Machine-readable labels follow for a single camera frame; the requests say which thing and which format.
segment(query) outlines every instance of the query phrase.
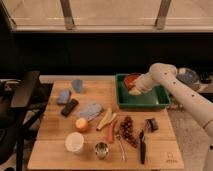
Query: carrot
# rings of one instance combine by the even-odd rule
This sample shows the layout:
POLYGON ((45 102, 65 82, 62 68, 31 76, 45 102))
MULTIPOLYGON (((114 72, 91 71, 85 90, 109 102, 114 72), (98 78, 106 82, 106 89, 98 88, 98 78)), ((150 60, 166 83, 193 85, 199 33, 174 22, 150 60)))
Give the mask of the carrot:
POLYGON ((107 141, 109 143, 113 143, 114 142, 114 128, 115 128, 116 123, 117 123, 117 120, 114 120, 108 126, 107 141))

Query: red apple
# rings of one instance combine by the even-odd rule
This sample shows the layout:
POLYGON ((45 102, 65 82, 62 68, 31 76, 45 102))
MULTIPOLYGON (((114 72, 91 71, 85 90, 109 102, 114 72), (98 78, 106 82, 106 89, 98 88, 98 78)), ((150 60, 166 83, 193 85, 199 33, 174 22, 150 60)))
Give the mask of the red apple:
POLYGON ((78 132, 85 132, 89 128, 88 121, 85 118, 79 118, 75 121, 75 127, 78 132))

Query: small metal cup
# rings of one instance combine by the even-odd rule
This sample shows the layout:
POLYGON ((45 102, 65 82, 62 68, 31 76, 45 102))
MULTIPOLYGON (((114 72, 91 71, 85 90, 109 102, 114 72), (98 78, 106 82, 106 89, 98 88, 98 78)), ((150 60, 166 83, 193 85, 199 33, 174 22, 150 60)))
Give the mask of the small metal cup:
POLYGON ((107 154, 109 153, 108 145, 104 142, 99 142, 95 145, 95 154, 98 157, 98 159, 102 160, 104 159, 107 154))

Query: orange object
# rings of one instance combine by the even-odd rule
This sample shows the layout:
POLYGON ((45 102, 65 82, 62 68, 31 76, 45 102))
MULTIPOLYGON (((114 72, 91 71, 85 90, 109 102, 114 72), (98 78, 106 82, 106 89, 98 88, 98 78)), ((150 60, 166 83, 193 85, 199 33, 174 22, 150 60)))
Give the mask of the orange object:
POLYGON ((131 90, 134 85, 133 81, 136 80, 141 74, 139 73, 132 73, 124 77, 124 85, 128 90, 131 90))
POLYGON ((75 122, 75 127, 78 132, 85 132, 89 128, 88 121, 85 118, 79 118, 75 122))
POLYGON ((110 123, 110 125, 108 126, 108 136, 107 136, 107 141, 109 143, 113 143, 114 142, 114 128, 115 125, 117 123, 117 120, 114 120, 110 123))

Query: banana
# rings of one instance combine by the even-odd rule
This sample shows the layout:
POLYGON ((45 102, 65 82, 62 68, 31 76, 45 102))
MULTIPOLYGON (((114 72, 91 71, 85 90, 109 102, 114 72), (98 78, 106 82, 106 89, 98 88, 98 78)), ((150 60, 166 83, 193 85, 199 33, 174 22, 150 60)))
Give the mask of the banana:
POLYGON ((102 120, 100 121, 100 123, 98 124, 96 130, 100 131, 105 125, 110 123, 112 121, 112 117, 113 117, 112 109, 109 107, 109 108, 107 108, 107 111, 106 111, 104 117, 102 118, 102 120))

